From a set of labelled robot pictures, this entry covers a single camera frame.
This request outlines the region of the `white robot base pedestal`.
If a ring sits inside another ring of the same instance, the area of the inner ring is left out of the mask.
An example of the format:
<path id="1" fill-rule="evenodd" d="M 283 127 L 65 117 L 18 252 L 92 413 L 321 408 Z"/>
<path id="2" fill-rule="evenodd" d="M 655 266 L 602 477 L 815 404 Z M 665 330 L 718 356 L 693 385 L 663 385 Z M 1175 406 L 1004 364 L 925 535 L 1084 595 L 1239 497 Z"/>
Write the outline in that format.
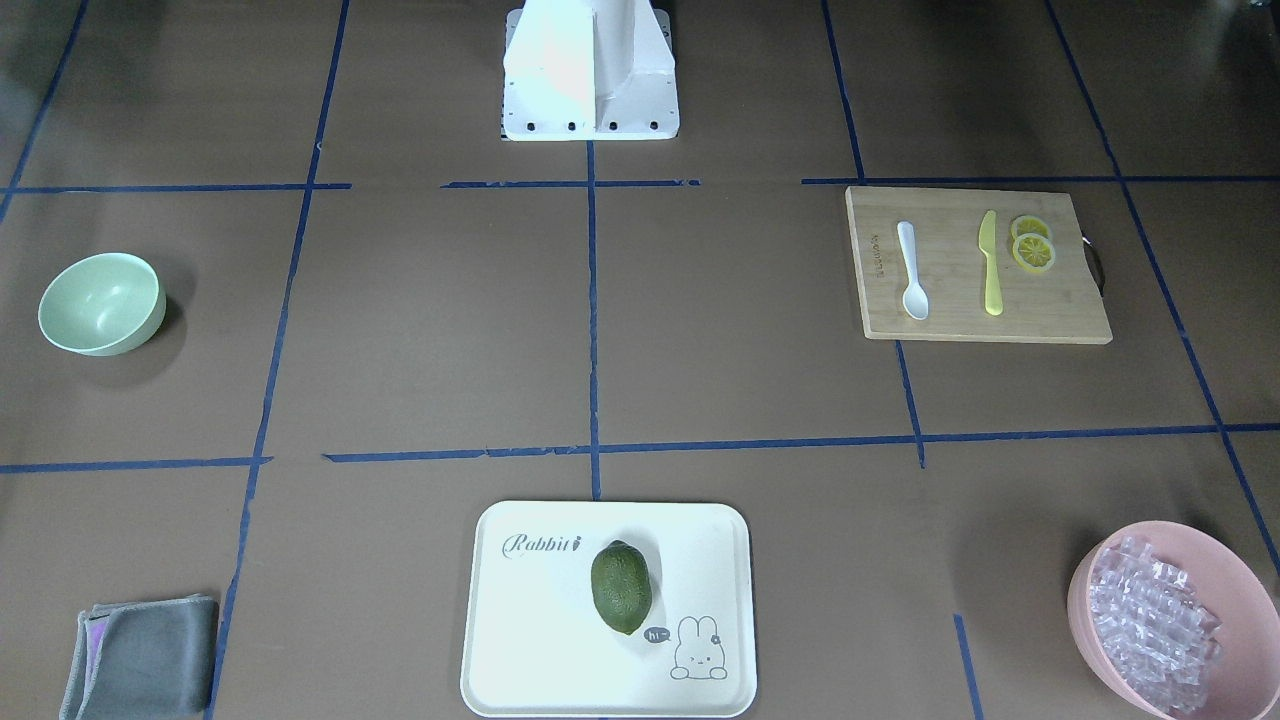
<path id="1" fill-rule="evenodd" d="M 526 1 L 506 17 L 500 133 L 515 142 L 678 135 L 669 13 L 649 1 Z"/>

